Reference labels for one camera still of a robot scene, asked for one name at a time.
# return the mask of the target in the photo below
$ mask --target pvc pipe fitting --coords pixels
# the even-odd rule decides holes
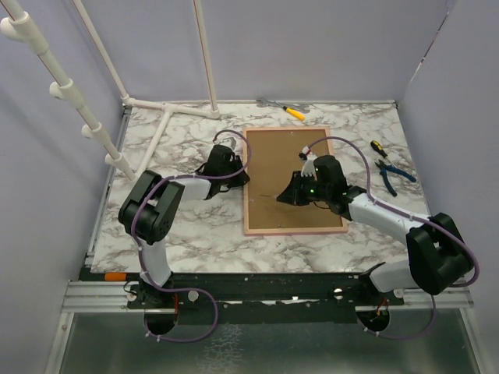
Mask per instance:
[[[113,159],[111,155],[108,153],[106,154],[106,158],[104,159],[104,161],[106,164],[114,166],[115,168],[123,171],[126,177],[130,181],[132,182],[136,181],[137,177],[135,173],[133,172],[132,168],[130,167],[130,165],[128,164],[128,162],[126,161],[126,159],[123,157],[122,154],[119,155],[118,159]]]
[[[86,138],[97,140],[102,146],[112,145],[112,141],[109,137],[108,132],[100,122],[99,127],[97,127],[95,130],[92,130],[87,124],[83,125],[81,133]]]
[[[48,42],[43,34],[38,29],[37,24],[33,21],[27,12],[24,12],[24,17],[16,21],[9,18],[9,23],[31,50],[37,55],[42,55],[48,51]]]
[[[65,86],[59,86],[56,82],[53,82],[49,87],[49,92],[56,99],[68,101],[76,110],[85,105],[85,99],[72,79],[69,79],[69,83]]]
[[[122,97],[122,103],[124,105],[131,105],[130,104],[130,95],[127,94],[126,96]]]
[[[5,17],[2,21],[0,21],[0,32],[11,41],[24,42],[23,37],[16,32],[16,29],[14,29],[9,20],[9,17]]]
[[[210,111],[210,115],[208,116],[208,118],[219,119],[220,118],[220,111],[218,110],[218,108],[216,111]]]

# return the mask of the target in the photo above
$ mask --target wire cutters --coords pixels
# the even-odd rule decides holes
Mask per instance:
[[[397,169],[393,165],[386,165],[382,160],[379,160],[379,162],[376,163],[376,166],[378,166],[380,169],[380,175],[383,177],[384,185],[387,187],[387,190],[389,191],[389,193],[392,194],[393,196],[397,196],[397,192],[393,189],[393,187],[390,184],[390,181],[388,180],[387,171],[391,171],[394,174],[398,174],[398,175],[401,175],[402,177],[406,177],[411,182],[416,181],[416,178],[414,178],[408,172]]]

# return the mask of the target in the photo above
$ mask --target white pvc pipe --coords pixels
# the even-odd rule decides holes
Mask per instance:
[[[165,132],[166,125],[172,116],[171,111],[166,111],[161,118],[159,125],[157,126],[156,132],[154,133],[153,139],[150,140],[149,147],[146,150],[146,153],[143,155],[142,162],[140,162],[139,168],[136,170],[136,175],[138,178],[145,172],[147,166],[149,166],[150,158],[153,157],[154,151],[156,150],[157,144],[159,140],[163,136],[163,132]]]
[[[44,63],[47,70],[52,74],[55,79],[55,82],[58,83],[59,86],[65,86],[69,84],[69,77],[62,69],[61,65],[52,54],[50,49],[46,51],[42,55],[38,55],[40,60]]]
[[[211,110],[218,112],[217,94],[215,93],[213,72],[211,70],[210,52],[208,51],[208,39],[206,36],[206,28],[204,26],[203,6],[201,5],[201,0],[194,0],[194,12],[196,13],[197,30],[200,33],[201,51],[203,52],[204,68],[206,69],[208,90],[210,91]]]
[[[26,43],[54,77],[57,84],[53,83],[55,87],[51,85],[52,87],[49,90],[51,95],[68,101],[80,113],[86,123],[82,131],[87,132],[85,127],[88,126],[88,130],[92,133],[92,139],[97,140],[107,150],[111,159],[109,160],[109,157],[106,157],[106,162],[123,171],[130,180],[134,180],[136,176],[128,162],[118,152],[102,124],[98,122],[94,113],[88,108],[76,84],[67,76],[51,53],[48,42],[31,16],[23,11],[17,0],[0,0],[0,3],[9,14],[9,23],[16,35],[15,39]],[[12,32],[9,31],[7,35],[12,36]]]
[[[24,10],[17,0],[1,0],[0,3],[13,21],[17,21],[24,17]]]
[[[95,26],[92,23],[92,20],[90,19],[90,16],[87,13],[87,10],[83,6],[83,3],[81,0],[73,0],[73,4],[76,7],[76,10],[80,14],[80,17],[85,24],[85,27],[87,28],[90,37],[95,43],[95,46],[97,47],[97,50],[99,50],[99,53],[102,56],[102,59],[104,60],[104,63],[108,67],[109,72],[111,73],[112,79],[115,81],[116,86],[118,87],[119,93],[122,98],[128,97],[129,95],[126,92],[125,86],[123,85],[122,80],[119,78],[118,72],[116,71],[115,66],[112,64],[111,58],[109,57],[108,52],[106,51],[106,48],[102,44],[101,37],[99,37],[99,34],[97,33],[97,30],[95,30]]]
[[[200,115],[201,117],[218,118],[218,112],[207,111],[206,109],[198,109],[185,107],[183,105],[176,105],[174,108],[175,113],[183,113],[185,115]]]
[[[165,104],[165,103],[158,103],[156,101],[137,100],[137,99],[133,99],[131,97],[123,100],[123,104],[132,105],[134,107],[158,109],[160,111],[163,111],[167,107],[167,104]]]

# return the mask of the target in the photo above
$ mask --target yellow screwdriver handle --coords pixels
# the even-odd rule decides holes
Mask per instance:
[[[300,113],[299,111],[296,111],[294,109],[291,109],[291,108],[288,108],[288,107],[285,107],[285,110],[290,114],[292,115],[293,117],[299,119],[300,121],[303,121],[305,119],[305,115],[303,115],[303,113]]]

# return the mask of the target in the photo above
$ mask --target marble surface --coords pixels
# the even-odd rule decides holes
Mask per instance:
[[[374,166],[379,156],[369,143],[377,139],[393,162],[417,177],[394,104],[316,104],[310,107],[305,122],[281,109],[258,108],[255,104],[221,104],[220,112],[220,120],[174,115],[149,168],[163,176],[193,172],[207,159],[211,140],[221,129],[326,125],[331,135],[350,139],[365,152],[373,168],[373,193],[378,198],[408,210],[426,212],[418,182],[390,175],[398,192],[394,198],[386,191]],[[122,149],[134,170],[160,119],[160,111],[133,109]],[[337,141],[333,144],[349,182],[365,186],[366,172],[355,151]],[[241,149],[238,142],[236,152],[241,153]],[[140,269],[136,246],[118,222],[119,207],[131,188],[126,177],[116,173],[95,246],[93,272]],[[350,223],[346,234],[247,237],[243,234],[241,189],[219,194],[212,200],[182,204],[166,241],[172,270],[182,272],[349,272],[369,269],[381,261],[406,258],[401,243],[357,223]]]

